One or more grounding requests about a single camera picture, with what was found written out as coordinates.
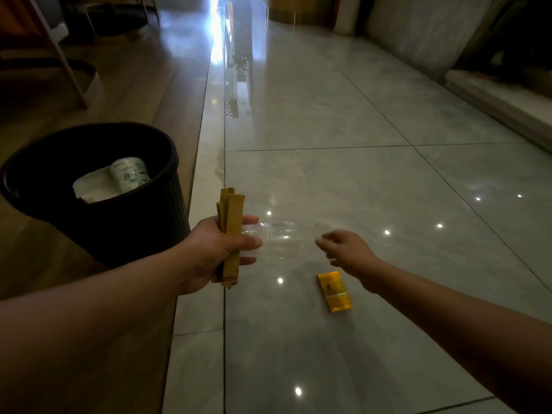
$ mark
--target wooden floor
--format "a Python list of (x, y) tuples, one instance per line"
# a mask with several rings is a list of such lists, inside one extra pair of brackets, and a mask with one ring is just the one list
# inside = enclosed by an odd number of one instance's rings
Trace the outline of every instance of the wooden floor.
[[(0, 162), (33, 139), (89, 122), (152, 124), (174, 140), (189, 205), (212, 35), (205, 0), (177, 3), (155, 16), (144, 37), (102, 46), (65, 46), (92, 63), (103, 89), (81, 110), (59, 70), (0, 73)], [(0, 198), (0, 299), (105, 270), (45, 222)], [(113, 343), (35, 384), (0, 411), (17, 413), (156, 413), (160, 411), (175, 303)]]

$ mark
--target person's right arm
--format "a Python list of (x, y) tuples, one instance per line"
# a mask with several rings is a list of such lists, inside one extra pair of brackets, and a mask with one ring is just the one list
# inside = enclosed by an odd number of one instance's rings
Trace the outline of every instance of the person's right arm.
[(385, 263), (354, 232), (332, 231), (316, 244), (510, 408), (552, 412), (552, 325)]

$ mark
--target person's left arm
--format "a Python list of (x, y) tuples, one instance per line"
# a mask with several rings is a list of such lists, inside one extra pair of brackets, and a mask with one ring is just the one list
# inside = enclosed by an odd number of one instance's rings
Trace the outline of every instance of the person's left arm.
[[(257, 222), (244, 217), (244, 223)], [(167, 251), (0, 302), (0, 389), (112, 340), (170, 299), (203, 288), (230, 253), (261, 244), (259, 238), (223, 234), (216, 217), (207, 218)]]

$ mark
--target transparent plastic bottle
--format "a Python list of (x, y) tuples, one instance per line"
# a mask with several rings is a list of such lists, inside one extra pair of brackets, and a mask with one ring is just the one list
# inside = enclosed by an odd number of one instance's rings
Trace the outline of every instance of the transparent plastic bottle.
[(259, 237), (263, 245), (257, 250), (242, 251), (242, 257), (272, 256), (293, 257), (299, 252), (301, 237), (299, 230), (293, 222), (261, 222), (244, 225), (242, 233)]

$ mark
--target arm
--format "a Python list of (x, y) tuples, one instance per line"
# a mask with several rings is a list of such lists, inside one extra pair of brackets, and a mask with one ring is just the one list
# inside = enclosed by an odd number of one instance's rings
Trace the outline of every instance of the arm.
[(332, 265), (394, 306), (512, 409), (550, 410), (551, 325), (387, 264), (354, 232), (332, 231), (316, 243)]
[[(244, 217), (244, 223), (256, 222)], [(165, 252), (0, 302), (0, 390), (17, 389), (25, 378), (110, 341), (170, 299), (203, 288), (231, 252), (261, 244), (247, 235), (223, 234), (216, 218), (208, 218)]]

